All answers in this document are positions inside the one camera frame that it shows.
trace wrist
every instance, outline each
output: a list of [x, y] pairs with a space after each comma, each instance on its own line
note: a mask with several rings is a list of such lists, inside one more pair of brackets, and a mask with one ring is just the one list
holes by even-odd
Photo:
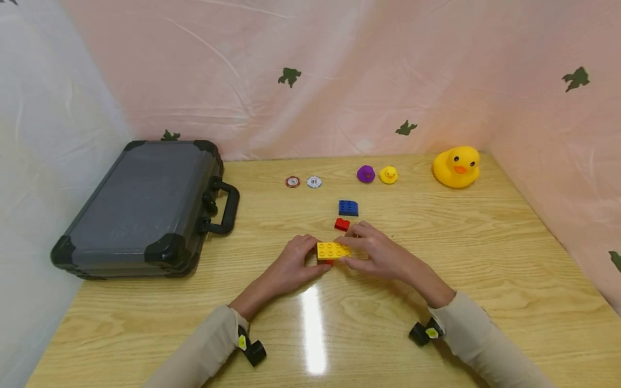
[[229, 307], [237, 311], [246, 321], [250, 321], [273, 297], [269, 287], [265, 287], [259, 279], [256, 279], [229, 304]]
[[407, 271], [404, 283], [415, 289], [433, 309], [447, 306], [456, 295], [455, 290], [422, 260]]

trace rubber duck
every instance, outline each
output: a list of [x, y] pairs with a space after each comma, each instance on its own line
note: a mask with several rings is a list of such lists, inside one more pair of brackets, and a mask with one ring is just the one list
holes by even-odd
[[459, 189], [470, 186], [479, 178], [479, 162], [479, 152], [474, 148], [451, 148], [436, 156], [433, 175], [448, 187]]
[[392, 166], [386, 166], [379, 172], [379, 180], [386, 184], [395, 183], [398, 177], [397, 169]]
[[362, 183], [371, 183], [375, 179], [375, 171], [371, 166], [362, 166], [357, 173], [358, 180]]

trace yellow lego brick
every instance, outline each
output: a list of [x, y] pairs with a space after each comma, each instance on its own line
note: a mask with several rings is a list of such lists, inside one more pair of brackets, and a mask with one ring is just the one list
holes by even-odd
[[351, 257], [349, 246], [334, 242], [317, 243], [317, 260], [334, 260], [342, 256]]

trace purple rubber duck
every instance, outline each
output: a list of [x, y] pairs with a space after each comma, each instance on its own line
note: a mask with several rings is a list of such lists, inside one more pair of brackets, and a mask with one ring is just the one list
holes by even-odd
[[375, 171], [371, 166], [362, 166], [358, 170], [358, 180], [362, 183], [371, 183], [375, 179]]

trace beige sleeve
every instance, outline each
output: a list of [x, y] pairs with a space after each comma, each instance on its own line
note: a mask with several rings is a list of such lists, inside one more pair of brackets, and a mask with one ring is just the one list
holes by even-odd
[[444, 331], [444, 340], [453, 354], [491, 387], [554, 387], [466, 294], [457, 292], [448, 306], [429, 311]]
[[200, 388], [237, 347], [237, 328], [248, 322], [228, 306], [216, 308], [149, 377], [143, 388]]

